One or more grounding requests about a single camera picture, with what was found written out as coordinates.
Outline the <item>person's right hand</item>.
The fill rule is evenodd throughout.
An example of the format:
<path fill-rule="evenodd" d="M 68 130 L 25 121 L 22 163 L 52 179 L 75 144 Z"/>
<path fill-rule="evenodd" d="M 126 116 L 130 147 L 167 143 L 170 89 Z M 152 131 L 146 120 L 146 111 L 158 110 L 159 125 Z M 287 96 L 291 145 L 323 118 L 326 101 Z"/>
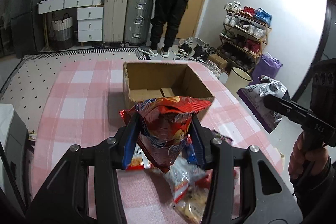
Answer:
<path fill-rule="evenodd" d="M 295 180 L 303 173 L 303 164 L 304 162 L 310 161 L 313 163 L 313 168 L 311 174 L 313 176 L 320 174 L 327 165 L 329 161 L 329 152 L 325 148 L 319 148 L 314 151 L 304 151 L 305 138 L 307 133 L 300 133 L 297 138 L 293 151 L 290 156 L 290 162 L 288 167 L 289 176 L 291 179 Z"/>

